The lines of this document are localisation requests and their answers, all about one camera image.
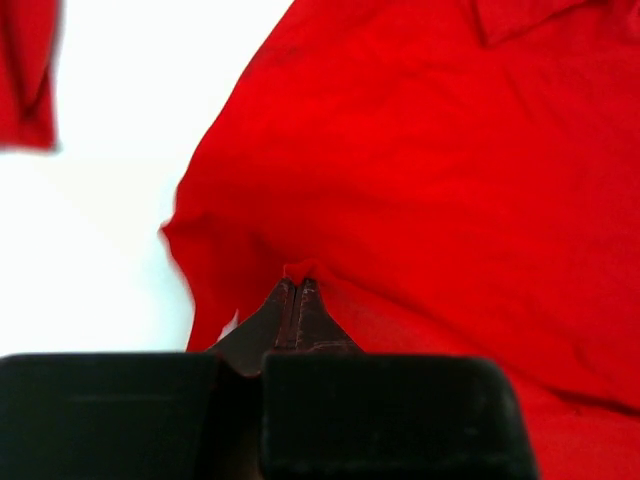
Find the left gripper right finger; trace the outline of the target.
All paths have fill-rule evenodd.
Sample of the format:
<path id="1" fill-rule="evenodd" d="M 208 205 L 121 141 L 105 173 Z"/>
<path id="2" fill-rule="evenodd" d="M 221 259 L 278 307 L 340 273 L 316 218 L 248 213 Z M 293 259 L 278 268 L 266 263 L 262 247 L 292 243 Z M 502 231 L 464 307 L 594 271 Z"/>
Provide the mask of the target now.
<path id="1" fill-rule="evenodd" d="M 315 280 L 305 278 L 295 288 L 287 313 L 288 351 L 349 354 L 363 352 L 331 317 Z"/>

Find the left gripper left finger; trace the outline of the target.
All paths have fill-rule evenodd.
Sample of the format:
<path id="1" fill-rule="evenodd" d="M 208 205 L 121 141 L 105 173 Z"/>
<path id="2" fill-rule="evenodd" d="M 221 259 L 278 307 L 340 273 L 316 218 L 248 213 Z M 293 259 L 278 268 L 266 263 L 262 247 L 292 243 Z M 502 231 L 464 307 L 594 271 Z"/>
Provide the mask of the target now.
<path id="1" fill-rule="evenodd" d="M 258 376 L 263 356 L 277 349 L 287 338 L 297 287 L 282 279 L 260 308 L 206 353 L 222 358 L 242 376 Z"/>

